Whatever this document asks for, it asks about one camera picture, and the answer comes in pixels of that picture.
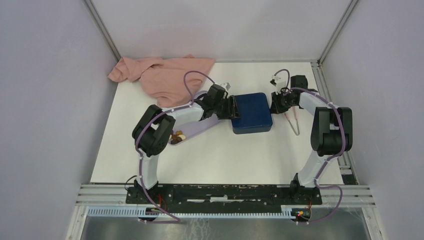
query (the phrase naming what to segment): pink towel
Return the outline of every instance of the pink towel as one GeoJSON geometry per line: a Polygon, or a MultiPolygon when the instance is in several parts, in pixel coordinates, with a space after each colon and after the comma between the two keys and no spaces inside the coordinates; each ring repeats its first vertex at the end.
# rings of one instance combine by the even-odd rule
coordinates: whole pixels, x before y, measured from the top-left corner
{"type": "MultiPolygon", "coordinates": [[[[189,102],[190,95],[184,86],[183,76],[190,70],[209,74],[215,60],[211,58],[195,58],[191,54],[183,58],[162,59],[147,57],[137,60],[122,57],[107,76],[114,82],[126,79],[134,82],[140,79],[144,92],[157,98],[161,108],[171,108],[189,102]]],[[[187,85],[195,94],[202,87],[205,77],[198,73],[187,75],[187,85]]]]}

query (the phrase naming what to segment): enclosure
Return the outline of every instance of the enclosure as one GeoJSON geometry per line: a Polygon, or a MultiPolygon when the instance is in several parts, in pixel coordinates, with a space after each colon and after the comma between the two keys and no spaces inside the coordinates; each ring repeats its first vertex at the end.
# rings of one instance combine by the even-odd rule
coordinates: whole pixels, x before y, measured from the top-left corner
{"type": "MultiPolygon", "coordinates": [[[[422,239],[423,9],[418,0],[2,2],[0,239],[422,239]],[[138,221],[131,211],[148,206],[126,203],[124,188],[139,174],[131,132],[157,100],[108,74],[122,57],[189,54],[214,59],[208,75],[232,95],[265,93],[271,104],[272,76],[287,69],[352,110],[353,147],[321,179],[343,189],[332,216],[297,225],[285,214],[299,206],[282,204],[277,215],[138,221]]],[[[227,120],[168,146],[159,183],[288,186],[312,150],[314,116],[296,111],[299,136],[273,115],[266,133],[236,135],[227,120]]],[[[312,220],[340,193],[320,195],[312,220]]]]}

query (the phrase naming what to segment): blue box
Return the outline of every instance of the blue box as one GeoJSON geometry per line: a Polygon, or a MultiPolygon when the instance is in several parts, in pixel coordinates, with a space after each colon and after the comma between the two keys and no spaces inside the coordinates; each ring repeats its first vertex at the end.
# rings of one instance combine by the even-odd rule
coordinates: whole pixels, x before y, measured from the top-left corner
{"type": "Polygon", "coordinates": [[[231,119],[235,134],[268,132],[273,125],[267,96],[263,92],[236,95],[235,102],[241,118],[231,119]]]}

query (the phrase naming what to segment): gray wall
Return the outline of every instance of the gray wall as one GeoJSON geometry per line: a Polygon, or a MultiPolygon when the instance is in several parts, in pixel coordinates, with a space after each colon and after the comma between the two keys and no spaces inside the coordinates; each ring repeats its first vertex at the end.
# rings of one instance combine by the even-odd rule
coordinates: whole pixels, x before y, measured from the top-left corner
{"type": "Polygon", "coordinates": [[[350,0],[92,0],[119,53],[319,58],[350,0]]]}
{"type": "Polygon", "coordinates": [[[0,23],[0,239],[63,239],[115,60],[80,0],[1,1],[0,23]]]}
{"type": "Polygon", "coordinates": [[[389,239],[423,239],[424,1],[360,1],[323,64],[389,239]]]}

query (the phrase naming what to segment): purple cable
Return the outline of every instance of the purple cable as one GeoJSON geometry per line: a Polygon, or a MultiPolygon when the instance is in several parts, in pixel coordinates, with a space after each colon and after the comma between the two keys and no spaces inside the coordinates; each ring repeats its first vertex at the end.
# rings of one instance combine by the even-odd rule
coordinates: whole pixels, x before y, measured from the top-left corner
{"type": "Polygon", "coordinates": [[[288,90],[287,92],[285,92],[283,94],[283,96],[286,96],[287,94],[291,93],[293,90],[299,90],[299,91],[305,92],[307,94],[313,95],[313,96],[317,97],[319,100],[321,100],[323,103],[327,104],[330,108],[332,108],[332,110],[335,113],[335,117],[337,118],[337,122],[338,122],[339,129],[340,129],[340,134],[341,134],[341,145],[342,145],[342,147],[341,147],[340,152],[338,152],[338,153],[336,153],[336,154],[334,154],[332,156],[329,156],[325,160],[324,164],[322,165],[321,169],[319,169],[318,173],[315,176],[315,179],[313,180],[313,183],[315,184],[315,187],[317,187],[319,189],[337,188],[340,191],[340,198],[338,199],[338,202],[335,205],[334,209],[327,216],[324,216],[324,217],[322,217],[320,219],[308,221],[307,223],[301,222],[301,224],[318,223],[318,222],[321,222],[321,221],[326,220],[329,217],[331,217],[337,211],[337,209],[339,209],[339,206],[342,203],[343,189],[339,185],[320,186],[318,184],[318,182],[317,182],[317,179],[321,176],[321,174],[323,173],[324,169],[326,168],[326,166],[328,165],[328,163],[330,162],[330,160],[341,156],[343,154],[343,152],[345,151],[345,149],[346,149],[345,129],[343,128],[342,119],[340,118],[340,114],[337,111],[337,108],[332,103],[330,103],[329,101],[327,101],[327,99],[325,99],[324,97],[322,97],[322,96],[320,96],[318,94],[315,94],[315,93],[313,93],[313,92],[311,92],[309,90],[306,90],[306,89],[303,89],[303,88],[300,88],[300,87],[292,87],[292,88],[290,88],[290,90],[288,90]]]}
{"type": "Polygon", "coordinates": [[[287,72],[287,75],[288,75],[288,77],[287,77],[287,84],[285,85],[285,88],[287,88],[287,87],[289,86],[289,82],[290,82],[290,72],[289,72],[289,70],[287,70],[287,69],[285,69],[285,68],[280,69],[280,70],[278,70],[276,73],[274,73],[274,76],[277,76],[277,74],[281,73],[282,71],[287,72]]]}
{"type": "Polygon", "coordinates": [[[212,78],[210,78],[208,75],[204,74],[204,73],[203,73],[203,72],[201,72],[201,71],[190,70],[190,71],[188,71],[188,72],[186,72],[186,73],[184,74],[184,78],[183,78],[184,86],[185,86],[185,88],[187,89],[188,93],[190,94],[190,98],[191,98],[191,103],[190,103],[190,105],[193,105],[193,104],[195,103],[195,96],[193,95],[192,91],[190,91],[190,88],[189,88],[189,86],[187,85],[187,79],[186,79],[186,78],[187,78],[187,75],[188,75],[188,74],[191,74],[191,73],[201,74],[201,75],[205,76],[207,79],[209,79],[209,80],[210,80],[213,84],[215,84],[215,81],[214,81],[214,80],[212,80],[212,78]]]}
{"type": "MultiPolygon", "coordinates": [[[[178,110],[186,109],[186,108],[189,108],[189,107],[190,107],[189,105],[185,105],[185,106],[176,107],[173,110],[178,111],[178,110]]],[[[164,214],[170,216],[171,218],[175,219],[176,221],[174,221],[174,220],[171,220],[171,221],[168,221],[168,220],[167,221],[145,221],[145,223],[150,223],[150,224],[178,224],[178,223],[181,223],[180,218],[178,218],[178,217],[172,215],[171,213],[167,212],[166,210],[162,209],[149,196],[149,193],[147,192],[145,183],[143,182],[143,179],[142,179],[143,178],[143,171],[142,171],[143,170],[143,164],[142,164],[143,163],[143,152],[138,148],[140,140],[142,139],[142,136],[145,134],[146,130],[153,124],[153,122],[156,121],[156,119],[160,118],[162,115],[165,115],[167,113],[171,113],[173,110],[169,109],[169,110],[163,111],[163,112],[159,113],[158,115],[156,115],[154,118],[152,118],[150,120],[150,122],[147,123],[146,127],[143,128],[143,130],[140,132],[140,135],[138,135],[137,140],[135,141],[135,150],[140,154],[140,162],[139,162],[140,166],[139,166],[138,179],[140,180],[141,187],[143,188],[143,192],[144,192],[145,196],[150,201],[150,203],[153,204],[157,209],[159,209],[162,213],[164,213],[164,214]]]]}

